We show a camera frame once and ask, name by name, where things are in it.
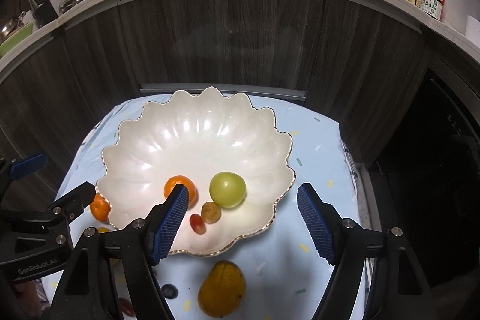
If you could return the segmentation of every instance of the red grape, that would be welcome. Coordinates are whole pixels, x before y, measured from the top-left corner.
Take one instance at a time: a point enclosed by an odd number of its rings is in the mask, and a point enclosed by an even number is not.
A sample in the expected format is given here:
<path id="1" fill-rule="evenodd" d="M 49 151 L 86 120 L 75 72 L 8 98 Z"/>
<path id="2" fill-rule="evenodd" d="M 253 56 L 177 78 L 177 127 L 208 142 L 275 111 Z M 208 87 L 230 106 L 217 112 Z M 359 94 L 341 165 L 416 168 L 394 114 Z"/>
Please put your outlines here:
<path id="1" fill-rule="evenodd" d="M 190 216 L 190 226 L 196 234 L 203 235 L 207 228 L 200 214 L 194 213 Z"/>

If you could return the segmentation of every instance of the green bowl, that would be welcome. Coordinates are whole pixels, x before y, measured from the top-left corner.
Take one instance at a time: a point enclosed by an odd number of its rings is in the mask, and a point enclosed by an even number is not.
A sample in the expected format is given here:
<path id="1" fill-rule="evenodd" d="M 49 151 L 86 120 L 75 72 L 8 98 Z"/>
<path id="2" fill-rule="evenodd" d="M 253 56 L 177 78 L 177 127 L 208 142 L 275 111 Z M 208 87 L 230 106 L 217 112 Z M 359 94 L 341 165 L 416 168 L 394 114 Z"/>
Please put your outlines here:
<path id="1" fill-rule="evenodd" d="M 0 57 L 5 56 L 5 54 L 11 50 L 15 45 L 25 40 L 33 32 L 33 21 L 23 25 L 15 33 L 11 34 L 8 39 L 6 39 L 2 45 L 0 45 Z"/>

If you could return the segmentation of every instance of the orange fruit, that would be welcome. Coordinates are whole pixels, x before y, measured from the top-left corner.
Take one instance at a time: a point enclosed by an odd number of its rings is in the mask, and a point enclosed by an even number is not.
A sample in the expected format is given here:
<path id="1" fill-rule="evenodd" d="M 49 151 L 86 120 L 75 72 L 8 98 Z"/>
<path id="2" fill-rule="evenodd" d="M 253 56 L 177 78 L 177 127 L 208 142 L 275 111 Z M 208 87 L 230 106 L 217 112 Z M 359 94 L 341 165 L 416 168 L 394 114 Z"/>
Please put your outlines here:
<path id="1" fill-rule="evenodd" d="M 93 202 L 90 204 L 90 211 L 92 212 L 93 216 L 98 220 L 102 221 L 103 223 L 109 220 L 109 213 L 112 207 L 110 206 L 109 202 L 103 198 L 100 193 L 95 195 Z"/>
<path id="2" fill-rule="evenodd" d="M 165 196 L 165 198 L 167 198 L 173 191 L 173 188 L 179 183 L 181 183 L 188 189 L 188 206 L 191 207 L 197 200 L 197 188 L 195 187 L 194 183 L 186 176 L 175 175 L 172 176 L 172 178 L 170 178 L 169 180 L 167 180 L 163 188 L 163 195 Z"/>

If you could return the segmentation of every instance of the white ceramic mug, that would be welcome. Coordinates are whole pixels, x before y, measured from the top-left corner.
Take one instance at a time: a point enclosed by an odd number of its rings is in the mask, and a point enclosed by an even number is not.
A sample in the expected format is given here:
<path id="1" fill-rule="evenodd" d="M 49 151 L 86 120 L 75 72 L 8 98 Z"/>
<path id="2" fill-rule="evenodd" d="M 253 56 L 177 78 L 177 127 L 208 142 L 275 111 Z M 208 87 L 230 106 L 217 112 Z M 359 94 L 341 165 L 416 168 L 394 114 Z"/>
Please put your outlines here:
<path id="1" fill-rule="evenodd" d="M 53 9 L 60 16 L 60 7 L 66 2 L 67 0 L 50 0 L 50 3 L 53 6 Z"/>

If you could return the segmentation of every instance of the mango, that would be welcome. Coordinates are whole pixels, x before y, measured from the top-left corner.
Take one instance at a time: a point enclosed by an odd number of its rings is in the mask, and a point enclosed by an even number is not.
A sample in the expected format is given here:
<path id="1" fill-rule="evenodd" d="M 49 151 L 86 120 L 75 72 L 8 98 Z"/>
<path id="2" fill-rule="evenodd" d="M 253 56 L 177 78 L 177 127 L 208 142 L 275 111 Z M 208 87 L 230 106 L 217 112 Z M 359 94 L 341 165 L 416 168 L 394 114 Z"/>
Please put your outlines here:
<path id="1" fill-rule="evenodd" d="M 242 302 L 246 282 L 240 268 L 228 260 L 217 262 L 198 291 L 198 306 L 210 317 L 231 314 Z"/>

